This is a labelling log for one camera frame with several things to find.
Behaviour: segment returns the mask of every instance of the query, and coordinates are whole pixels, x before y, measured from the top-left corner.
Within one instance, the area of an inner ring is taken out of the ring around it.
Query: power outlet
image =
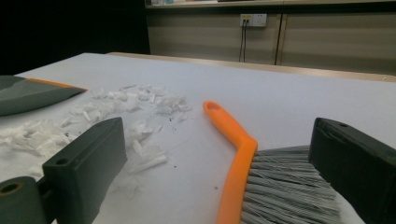
[[[267,24],[267,14],[241,14],[239,25],[265,27]]]

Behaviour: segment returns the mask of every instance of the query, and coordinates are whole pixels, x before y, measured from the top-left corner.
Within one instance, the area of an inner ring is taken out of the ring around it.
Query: pile of shredded paper
[[[137,187],[134,174],[167,161],[160,146],[152,146],[149,141],[143,140],[161,131],[161,120],[186,120],[191,106],[183,96],[152,86],[132,85],[117,91],[100,89],[89,93],[91,99],[83,105],[72,106],[62,120],[34,120],[19,127],[0,129],[0,149],[38,157],[40,162],[29,168],[28,175],[40,178],[43,176],[42,163],[92,125],[110,117],[136,114],[133,123],[124,121],[128,161],[111,186],[111,190],[128,189],[132,195]],[[148,125],[146,120],[141,119],[142,116],[137,116],[142,113],[149,114],[151,119],[155,117],[157,123]]]

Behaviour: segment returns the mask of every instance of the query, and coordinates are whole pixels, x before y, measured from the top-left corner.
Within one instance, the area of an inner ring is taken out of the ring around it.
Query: gray bristle
[[[309,146],[256,152],[241,223],[342,223],[336,192],[308,162]]]

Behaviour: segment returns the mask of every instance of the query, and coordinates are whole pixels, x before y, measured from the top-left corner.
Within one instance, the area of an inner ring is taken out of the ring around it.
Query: orange trim
[[[250,164],[257,141],[224,108],[212,101],[204,102],[204,111],[213,124],[236,147],[237,152],[223,187],[218,211],[218,224],[239,224]]]
[[[43,80],[43,79],[37,79],[37,78],[32,78],[32,77],[29,77],[29,78],[26,78],[26,79],[29,80],[29,81],[33,81],[33,82],[39,82],[39,83],[49,84],[49,85],[53,85],[53,86],[59,86],[59,87],[62,87],[62,88],[79,88],[79,89],[83,89],[83,88],[80,88],[80,87],[74,87],[74,86],[70,86],[70,85],[67,85],[67,84],[59,83],[59,82],[48,81],[48,80]]]

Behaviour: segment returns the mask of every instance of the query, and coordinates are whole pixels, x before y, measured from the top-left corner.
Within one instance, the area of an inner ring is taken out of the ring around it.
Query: table
[[[206,118],[205,100],[227,108],[257,138],[260,149],[308,145],[317,117],[342,121],[396,147],[396,83],[389,76],[120,53],[84,53],[19,76],[89,90],[114,91],[132,84],[165,87],[185,96],[192,106],[184,120],[140,115],[138,119],[161,123],[161,131],[144,144],[161,146],[168,162],[135,175],[139,186],[132,198],[125,191],[107,195],[94,223],[214,223],[234,149]],[[47,108],[2,117],[0,127],[62,120],[73,105],[90,99],[87,92]],[[129,113],[121,116],[126,125],[137,120]],[[20,152],[5,155],[0,153],[0,181],[23,175],[34,159]],[[359,223],[348,205],[343,207],[347,223]]]

